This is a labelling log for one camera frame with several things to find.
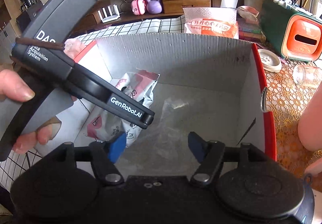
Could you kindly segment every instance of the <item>pink bag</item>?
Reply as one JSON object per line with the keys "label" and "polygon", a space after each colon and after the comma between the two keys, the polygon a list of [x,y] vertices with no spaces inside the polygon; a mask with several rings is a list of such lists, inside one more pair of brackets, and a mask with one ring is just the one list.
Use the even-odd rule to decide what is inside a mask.
{"label": "pink bag", "polygon": [[145,0],[133,0],[131,2],[132,12],[135,15],[142,15],[146,10],[146,2]]}

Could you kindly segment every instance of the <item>fingernail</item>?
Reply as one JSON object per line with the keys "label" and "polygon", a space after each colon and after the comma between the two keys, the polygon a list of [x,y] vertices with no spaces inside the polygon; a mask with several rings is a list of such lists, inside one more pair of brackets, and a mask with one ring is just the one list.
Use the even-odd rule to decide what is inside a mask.
{"label": "fingernail", "polygon": [[13,146],[13,150],[21,150],[22,148],[22,143],[15,143]]}
{"label": "fingernail", "polygon": [[29,101],[33,97],[35,97],[35,93],[33,92],[33,90],[30,89],[24,81],[16,84],[16,93],[19,94],[26,101]]}

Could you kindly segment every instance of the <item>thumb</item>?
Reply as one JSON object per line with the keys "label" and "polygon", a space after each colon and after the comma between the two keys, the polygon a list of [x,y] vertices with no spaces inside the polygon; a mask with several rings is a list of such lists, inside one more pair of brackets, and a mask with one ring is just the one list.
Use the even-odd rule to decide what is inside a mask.
{"label": "thumb", "polygon": [[0,95],[16,101],[29,101],[35,93],[14,71],[3,70],[0,72]]}

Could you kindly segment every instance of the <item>snack package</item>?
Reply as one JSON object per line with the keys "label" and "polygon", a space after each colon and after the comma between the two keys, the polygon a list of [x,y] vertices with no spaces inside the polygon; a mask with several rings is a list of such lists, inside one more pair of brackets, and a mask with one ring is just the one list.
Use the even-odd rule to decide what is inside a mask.
{"label": "snack package", "polygon": [[237,11],[231,8],[183,8],[185,33],[215,35],[239,39]]}
{"label": "snack package", "polygon": [[82,50],[84,50],[86,45],[82,43],[79,39],[70,38],[65,42],[64,53],[70,58],[74,59]]}
{"label": "snack package", "polygon": [[[153,89],[157,84],[159,74],[138,70],[137,73],[126,73],[115,86],[126,95],[132,97],[143,106],[150,108],[153,103]],[[129,123],[116,115],[96,106],[94,119],[87,125],[87,135],[94,139],[108,141],[120,131],[126,133],[126,146],[137,139],[141,128]]]}

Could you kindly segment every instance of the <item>white flower pot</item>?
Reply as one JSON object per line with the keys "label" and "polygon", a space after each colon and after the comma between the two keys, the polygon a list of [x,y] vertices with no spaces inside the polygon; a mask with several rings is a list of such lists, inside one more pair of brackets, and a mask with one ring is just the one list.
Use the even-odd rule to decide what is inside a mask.
{"label": "white flower pot", "polygon": [[238,0],[222,0],[220,7],[236,8]]}

